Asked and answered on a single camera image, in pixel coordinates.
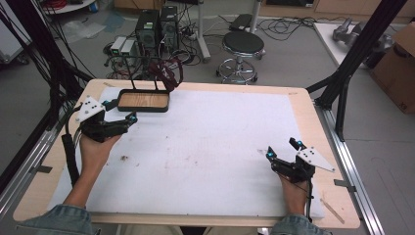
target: electronic equipment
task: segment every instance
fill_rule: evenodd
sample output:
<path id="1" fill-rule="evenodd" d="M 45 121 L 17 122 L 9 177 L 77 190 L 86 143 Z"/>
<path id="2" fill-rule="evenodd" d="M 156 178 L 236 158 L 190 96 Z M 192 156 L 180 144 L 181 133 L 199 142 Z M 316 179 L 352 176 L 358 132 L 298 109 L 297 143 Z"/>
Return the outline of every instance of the electronic equipment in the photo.
<path id="1" fill-rule="evenodd" d="M 252 18 L 253 18 L 253 15 L 251 15 L 251 14 L 239 15 L 239 17 L 231 23 L 231 25 L 229 26 L 229 30 L 232 30 L 232 31 L 243 31 L 243 30 L 245 30 L 245 28 L 250 26 Z"/>
<path id="2" fill-rule="evenodd" d="M 122 46 L 121 53 L 122 56 L 129 56 L 129 58 L 126 58 L 126 61 L 129 66 L 134 66 L 137 62 L 137 44 L 135 43 L 134 39 L 127 39 L 124 42 L 124 45 Z"/>
<path id="3" fill-rule="evenodd" d="M 179 27 L 176 6 L 164 6 L 161 8 L 161 32 L 164 48 L 169 52 L 179 49 Z"/>
<path id="4" fill-rule="evenodd" d="M 314 0 L 266 0 L 266 5 L 312 7 Z"/>
<path id="5" fill-rule="evenodd" d="M 113 54 L 113 56 L 119 56 L 120 55 L 120 51 L 122 49 L 122 46 L 124 45 L 126 37 L 124 36 L 119 36 L 115 42 L 113 43 L 113 45 L 111 46 L 111 54 Z"/>
<path id="6" fill-rule="evenodd" d="M 161 25 L 159 10 L 145 9 L 140 13 L 135 34 L 140 47 L 158 51 L 161 42 Z"/>

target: human hand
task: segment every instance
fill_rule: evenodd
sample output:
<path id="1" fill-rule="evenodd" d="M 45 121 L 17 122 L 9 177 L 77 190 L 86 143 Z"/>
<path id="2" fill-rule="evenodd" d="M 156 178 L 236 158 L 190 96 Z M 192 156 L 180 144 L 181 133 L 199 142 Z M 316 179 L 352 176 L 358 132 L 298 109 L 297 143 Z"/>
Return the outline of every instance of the human hand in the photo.
<path id="1" fill-rule="evenodd" d="M 304 214 L 304 207 L 307 201 L 307 182 L 290 182 L 290 178 L 278 174 L 283 186 L 284 201 L 288 213 Z"/>
<path id="2" fill-rule="evenodd" d="M 80 154 L 82 157 L 82 172 L 101 171 L 108 160 L 110 150 L 121 135 L 97 142 L 85 135 L 80 137 Z"/>

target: cardboard box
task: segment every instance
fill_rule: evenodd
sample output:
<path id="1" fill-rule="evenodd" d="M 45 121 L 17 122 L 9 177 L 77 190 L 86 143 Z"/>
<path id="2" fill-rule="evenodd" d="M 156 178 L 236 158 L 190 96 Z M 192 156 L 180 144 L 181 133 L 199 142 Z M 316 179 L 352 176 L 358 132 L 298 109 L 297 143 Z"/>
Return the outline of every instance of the cardboard box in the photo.
<path id="1" fill-rule="evenodd" d="M 128 12 L 140 12 L 143 9 L 160 10 L 165 0 L 115 0 L 116 9 Z"/>
<path id="2" fill-rule="evenodd" d="M 415 114 L 415 23 L 392 38 L 395 44 L 371 75 L 405 114 Z"/>

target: shelf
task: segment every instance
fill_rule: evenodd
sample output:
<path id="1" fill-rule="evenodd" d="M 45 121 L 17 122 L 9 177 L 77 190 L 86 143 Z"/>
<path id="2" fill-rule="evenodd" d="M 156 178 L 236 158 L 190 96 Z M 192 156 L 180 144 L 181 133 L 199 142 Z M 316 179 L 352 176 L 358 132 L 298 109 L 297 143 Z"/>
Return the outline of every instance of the shelf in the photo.
<path id="1" fill-rule="evenodd" d="M 83 0 L 82 4 L 67 4 L 64 8 L 59 9 L 59 10 L 52 11 L 48 9 L 43 9 L 43 11 L 47 15 L 56 15 L 56 14 L 61 14 L 61 13 L 73 12 L 81 8 L 87 7 L 95 1 L 96 0 Z"/>

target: black metal post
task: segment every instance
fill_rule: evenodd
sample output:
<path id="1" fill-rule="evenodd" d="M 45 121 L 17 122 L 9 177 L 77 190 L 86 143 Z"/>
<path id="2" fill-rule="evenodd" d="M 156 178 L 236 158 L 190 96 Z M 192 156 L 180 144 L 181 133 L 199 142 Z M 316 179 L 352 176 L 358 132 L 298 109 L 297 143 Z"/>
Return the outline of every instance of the black metal post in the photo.
<path id="1" fill-rule="evenodd" d="M 333 102 L 340 96 L 336 116 L 336 133 L 342 141 L 345 141 L 343 129 L 350 79 L 405 3 L 406 0 L 383 0 L 351 46 L 339 68 L 331 76 L 306 88 L 308 93 L 311 93 L 327 86 L 323 94 L 315 100 L 317 106 L 327 110 L 332 108 Z"/>

